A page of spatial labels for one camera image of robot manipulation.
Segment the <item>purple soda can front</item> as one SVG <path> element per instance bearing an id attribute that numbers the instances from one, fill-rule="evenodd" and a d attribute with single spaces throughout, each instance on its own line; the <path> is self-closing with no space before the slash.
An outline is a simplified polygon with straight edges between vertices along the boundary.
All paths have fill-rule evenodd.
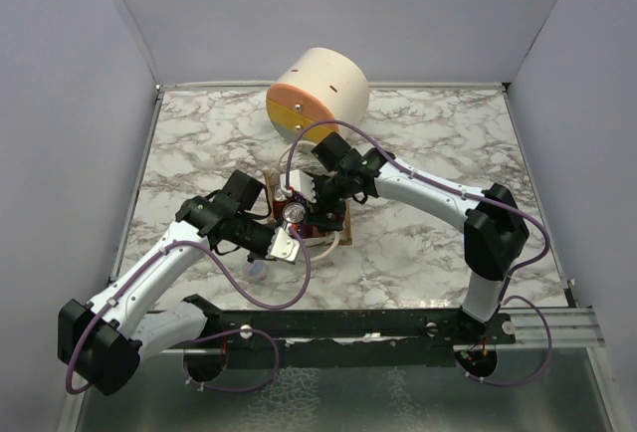
<path id="1" fill-rule="evenodd" d="M 306 208 L 302 203 L 290 202 L 282 210 L 282 221 L 287 229 L 297 228 L 305 220 Z"/>

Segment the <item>brown canvas bag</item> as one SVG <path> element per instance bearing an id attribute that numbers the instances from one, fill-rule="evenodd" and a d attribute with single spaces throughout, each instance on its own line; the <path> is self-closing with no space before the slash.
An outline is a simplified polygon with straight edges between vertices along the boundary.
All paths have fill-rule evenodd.
<path id="1" fill-rule="evenodd" d="M 281 151 L 278 159 L 271 166 L 268 166 L 263 170 L 266 192 L 269 196 L 268 204 L 270 206 L 274 205 L 275 191 L 280 184 L 280 174 L 284 171 L 284 161 L 288 158 L 290 150 L 291 145 L 288 144 Z M 321 253 L 313 253 L 311 257 L 311 261 L 313 263 L 328 258 L 339 246 L 350 246 L 352 244 L 352 238 L 349 206 L 346 206 L 343 219 L 343 229 L 341 231 L 334 231 L 318 235 L 313 234 L 312 236 L 307 233 L 303 237 L 303 239 L 306 245 L 311 249 L 318 246 L 326 246 L 326 249 Z"/>

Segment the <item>red soda can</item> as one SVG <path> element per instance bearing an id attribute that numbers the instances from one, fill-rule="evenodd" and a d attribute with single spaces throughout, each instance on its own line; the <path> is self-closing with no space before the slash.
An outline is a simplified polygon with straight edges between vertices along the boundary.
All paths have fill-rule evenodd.
<path id="1" fill-rule="evenodd" d="M 280 188 L 277 188 L 273 193 L 273 216 L 275 218 L 281 218 L 284 208 L 292 201 L 290 196 L 287 196 Z"/>
<path id="2" fill-rule="evenodd" d="M 323 224 L 305 222 L 302 227 L 302 237 L 304 239 L 325 238 L 330 234 L 331 231 L 325 228 Z"/>

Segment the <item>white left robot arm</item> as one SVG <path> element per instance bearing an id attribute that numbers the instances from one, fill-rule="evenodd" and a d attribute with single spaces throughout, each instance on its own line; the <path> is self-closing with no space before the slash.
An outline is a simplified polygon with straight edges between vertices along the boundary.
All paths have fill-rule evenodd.
<path id="1" fill-rule="evenodd" d="M 227 241 L 265 257 L 274 231 L 251 209 L 265 185 L 236 170 L 224 186 L 186 200 L 158 242 L 112 285 L 82 304 L 68 301 L 58 316 L 58 358 L 66 388 L 83 378 L 104 395 L 124 387 L 146 359 L 184 341 L 205 347 L 220 324 L 185 302 L 154 315 L 151 308 L 178 277 Z"/>

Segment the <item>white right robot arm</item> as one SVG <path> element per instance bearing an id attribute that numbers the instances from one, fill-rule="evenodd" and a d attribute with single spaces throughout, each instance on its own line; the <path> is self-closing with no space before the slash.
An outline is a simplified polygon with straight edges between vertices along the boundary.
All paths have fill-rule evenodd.
<path id="1" fill-rule="evenodd" d="M 457 331 L 469 343 L 489 336 L 505 275 L 530 235 L 525 220 L 515 213 L 517 204 L 511 191 L 500 184 L 486 190 L 454 186 L 391 153 L 383 155 L 376 147 L 360 154 L 335 132 L 315 146 L 312 154 L 331 173 L 315 182 L 319 206 L 382 198 L 428 213 L 462 233 L 471 277 Z"/>

